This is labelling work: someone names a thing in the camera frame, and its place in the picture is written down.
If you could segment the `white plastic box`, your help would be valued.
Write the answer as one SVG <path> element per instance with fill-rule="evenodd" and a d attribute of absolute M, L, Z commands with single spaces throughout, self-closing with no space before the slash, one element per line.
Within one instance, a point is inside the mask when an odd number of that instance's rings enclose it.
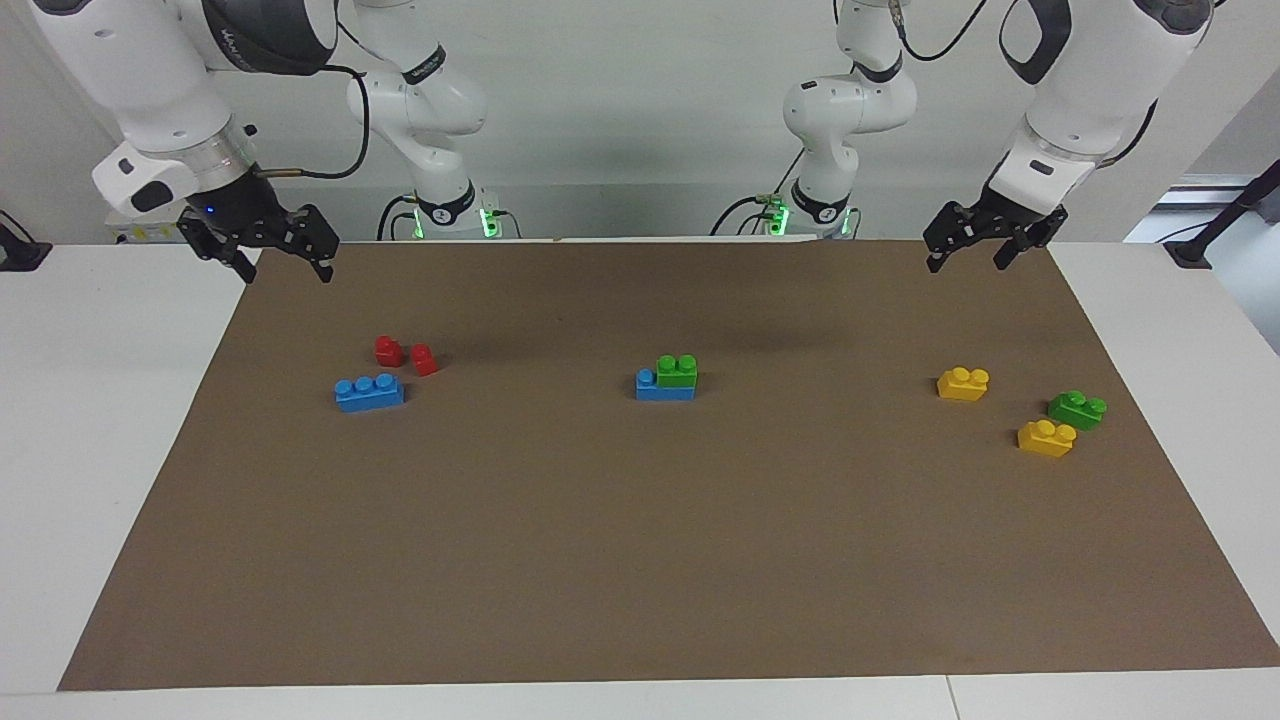
<path fill-rule="evenodd" d="M 104 225 L 108 237 L 114 243 L 178 243 L 186 245 L 178 220 L 189 206 L 186 201 L 177 200 L 133 218 L 120 214 L 110 208 L 105 215 Z"/>

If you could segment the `brown paper mat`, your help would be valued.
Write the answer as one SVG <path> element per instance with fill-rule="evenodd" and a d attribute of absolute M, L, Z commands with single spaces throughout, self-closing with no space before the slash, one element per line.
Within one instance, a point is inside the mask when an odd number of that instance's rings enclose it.
<path fill-rule="evenodd" d="M 991 254 L 266 254 L 60 687 L 1280 665 L 1053 259 Z M 694 401 L 634 397 L 666 354 Z M 380 373 L 403 404 L 338 409 Z M 1020 450 L 1070 389 L 1101 424 Z"/>

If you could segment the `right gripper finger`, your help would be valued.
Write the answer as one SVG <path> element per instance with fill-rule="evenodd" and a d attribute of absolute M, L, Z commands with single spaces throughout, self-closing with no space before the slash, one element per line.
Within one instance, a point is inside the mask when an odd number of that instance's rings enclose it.
<path fill-rule="evenodd" d="M 256 266 L 234 242 L 212 238 L 207 255 L 210 259 L 218 260 L 221 265 L 232 269 L 246 284 L 253 283 L 257 274 Z"/>
<path fill-rule="evenodd" d="M 312 204 L 300 209 L 300 242 L 303 258 L 317 278 L 323 283 L 332 282 L 334 275 L 332 261 L 340 246 L 340 238 L 321 210 Z"/>

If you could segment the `blue three-stud block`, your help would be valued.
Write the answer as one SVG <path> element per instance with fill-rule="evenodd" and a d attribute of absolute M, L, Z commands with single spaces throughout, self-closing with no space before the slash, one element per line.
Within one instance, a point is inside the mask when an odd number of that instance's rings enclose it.
<path fill-rule="evenodd" d="M 404 387 L 390 373 L 339 379 L 333 388 L 335 405 L 342 413 L 365 413 L 394 407 L 404 402 Z"/>
<path fill-rule="evenodd" d="M 640 368 L 635 374 L 634 397 L 645 402 L 687 402 L 694 401 L 696 387 L 663 387 L 658 375 L 650 368 Z"/>

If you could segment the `yellow two-stud block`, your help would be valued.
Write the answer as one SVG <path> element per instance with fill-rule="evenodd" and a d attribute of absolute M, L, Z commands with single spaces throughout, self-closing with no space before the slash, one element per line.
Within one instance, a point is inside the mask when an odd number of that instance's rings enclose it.
<path fill-rule="evenodd" d="M 975 402 L 986 396 L 989 379 L 986 369 L 952 366 L 942 373 L 936 387 L 941 398 Z"/>
<path fill-rule="evenodd" d="M 1074 450 L 1078 430 L 1048 419 L 1028 421 L 1016 433 L 1018 447 L 1048 457 L 1062 457 Z"/>

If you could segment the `black table clamp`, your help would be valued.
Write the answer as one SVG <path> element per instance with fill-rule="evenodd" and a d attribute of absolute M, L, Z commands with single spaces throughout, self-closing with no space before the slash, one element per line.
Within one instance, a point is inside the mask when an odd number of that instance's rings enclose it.
<path fill-rule="evenodd" d="M 0 209 L 0 272 L 33 272 L 52 251 L 37 241 L 10 213 Z"/>

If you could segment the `black clamp with pole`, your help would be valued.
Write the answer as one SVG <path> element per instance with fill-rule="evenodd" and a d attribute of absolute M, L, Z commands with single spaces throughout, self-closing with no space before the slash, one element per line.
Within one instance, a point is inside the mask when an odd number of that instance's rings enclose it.
<path fill-rule="evenodd" d="M 1256 210 L 1277 188 L 1280 188 L 1280 158 L 1263 173 L 1253 178 L 1242 193 L 1212 220 L 1204 223 L 1204 227 L 1199 229 L 1199 233 L 1193 240 L 1165 241 L 1162 246 L 1178 266 L 1183 269 L 1211 270 L 1212 265 L 1206 259 L 1210 245 L 1248 211 Z"/>

